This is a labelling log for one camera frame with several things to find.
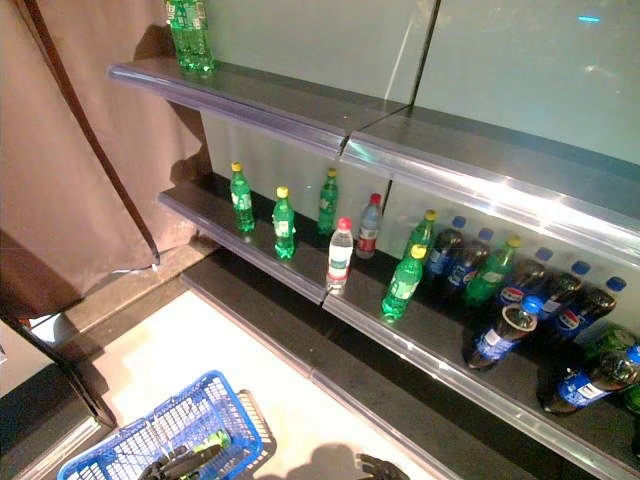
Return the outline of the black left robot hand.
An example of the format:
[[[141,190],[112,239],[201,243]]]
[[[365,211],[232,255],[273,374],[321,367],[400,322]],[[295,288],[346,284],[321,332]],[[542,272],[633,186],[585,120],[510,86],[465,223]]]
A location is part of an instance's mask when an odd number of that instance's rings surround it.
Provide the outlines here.
[[[177,447],[169,456],[162,456],[149,464],[140,474],[140,479],[183,479],[199,476],[199,469],[213,460],[223,451],[220,444],[189,450],[186,446]]]

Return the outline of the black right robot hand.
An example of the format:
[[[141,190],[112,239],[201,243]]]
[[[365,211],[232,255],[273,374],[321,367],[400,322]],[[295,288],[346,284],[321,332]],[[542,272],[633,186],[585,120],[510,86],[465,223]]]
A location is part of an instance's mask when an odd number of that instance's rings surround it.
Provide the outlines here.
[[[409,477],[395,464],[364,453],[356,455],[365,479],[408,480]]]

